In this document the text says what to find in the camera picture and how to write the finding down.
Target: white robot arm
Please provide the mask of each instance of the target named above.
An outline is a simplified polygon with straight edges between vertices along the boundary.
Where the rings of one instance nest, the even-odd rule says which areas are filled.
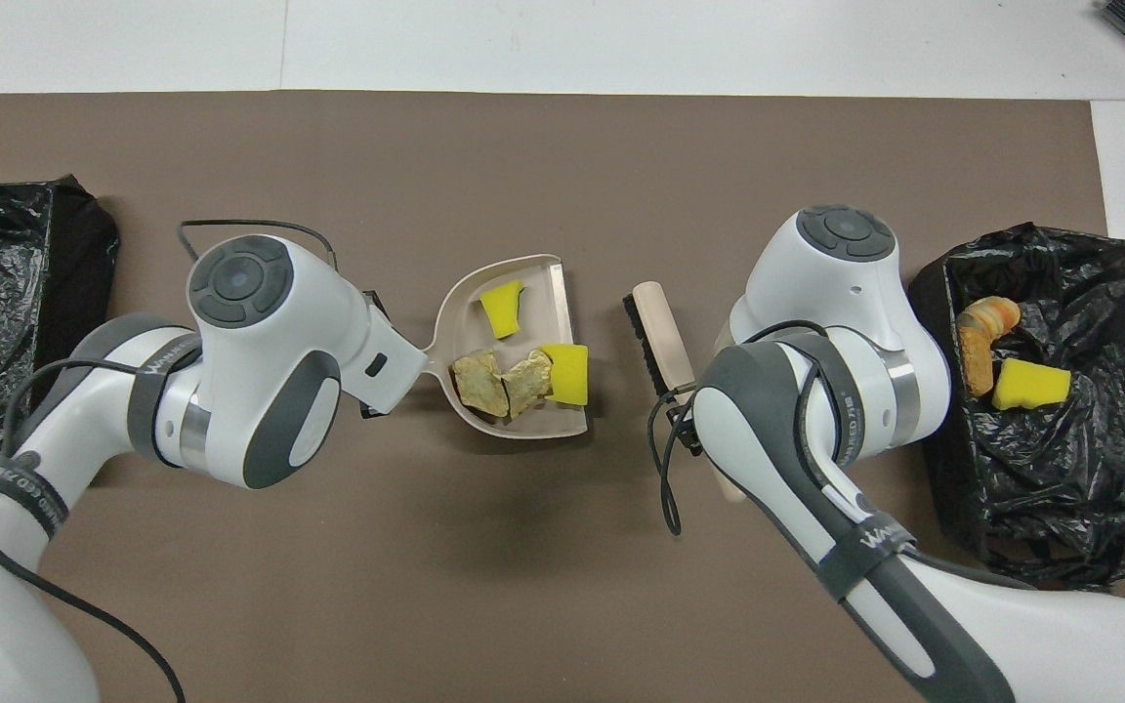
[[[719,351],[686,408],[701,447],[925,700],[1125,700],[1125,600],[1040,592],[926,557],[845,475],[945,414],[950,375],[898,268],[892,231],[868,213],[825,206],[788,219],[727,336],[801,319],[825,334],[794,325]]]
[[[116,317],[74,358],[119,370],[63,370],[6,433],[0,489],[25,495],[0,494],[0,549],[25,569],[107,459],[136,450],[263,488],[314,457],[340,391],[389,411],[424,368],[378,307],[290,241],[224,241],[197,260],[188,294],[197,334],[151,315]],[[14,700],[93,702],[98,686],[35,588],[0,566],[0,703]]]

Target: plastic bag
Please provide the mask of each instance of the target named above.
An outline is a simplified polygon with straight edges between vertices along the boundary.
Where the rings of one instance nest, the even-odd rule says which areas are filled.
[[[107,319],[119,244],[110,215],[75,178],[0,186],[0,435],[15,388]]]
[[[954,319],[986,295],[1023,312],[996,359],[1070,370],[1066,402],[997,411],[969,395]],[[945,533],[1041,586],[1125,578],[1125,241],[1027,223],[929,263],[910,298],[954,380],[950,415],[922,443]]]

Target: sponge piece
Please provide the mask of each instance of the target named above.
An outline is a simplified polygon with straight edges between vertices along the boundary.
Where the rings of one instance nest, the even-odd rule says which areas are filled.
[[[1029,411],[1041,405],[1061,404],[1069,393],[1068,370],[1006,359],[1001,361],[1001,377],[996,379],[992,405],[998,411],[1008,411],[1015,405]]]
[[[588,405],[588,348],[582,344],[541,344],[541,352],[554,361],[550,384],[558,404]]]
[[[488,315],[495,337],[503,339],[519,332],[519,291],[522,289],[523,281],[516,279],[480,294],[480,304],[485,315]]]

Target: circular button panel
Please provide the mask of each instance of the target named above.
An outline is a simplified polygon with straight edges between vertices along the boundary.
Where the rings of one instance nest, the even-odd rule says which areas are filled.
[[[280,241],[251,234],[207,252],[190,276],[194,313],[220,328],[244,328],[277,312],[294,283]]]
[[[875,215],[848,205],[819,205],[798,215],[798,232],[820,252],[845,262],[874,262],[892,253],[897,240]]]

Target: brown cardboard sheet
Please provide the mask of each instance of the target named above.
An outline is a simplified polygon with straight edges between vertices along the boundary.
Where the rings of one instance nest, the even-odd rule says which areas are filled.
[[[677,454],[663,526],[654,400],[621,298],[660,280],[693,363],[775,227],[856,204],[912,276],[1027,219],[1102,234],[1083,102],[394,92],[0,94],[0,181],[73,173],[120,224],[112,313],[190,322],[182,218],[284,218],[428,344],[450,286],[554,253],[588,344],[588,434],[514,443],[433,379],[261,492],[126,457],[43,573],[135,624],[191,700],[916,700],[749,503]],[[228,233],[195,232],[201,249]],[[921,459],[854,470],[928,551]],[[116,632],[56,606],[106,700],[168,700]]]

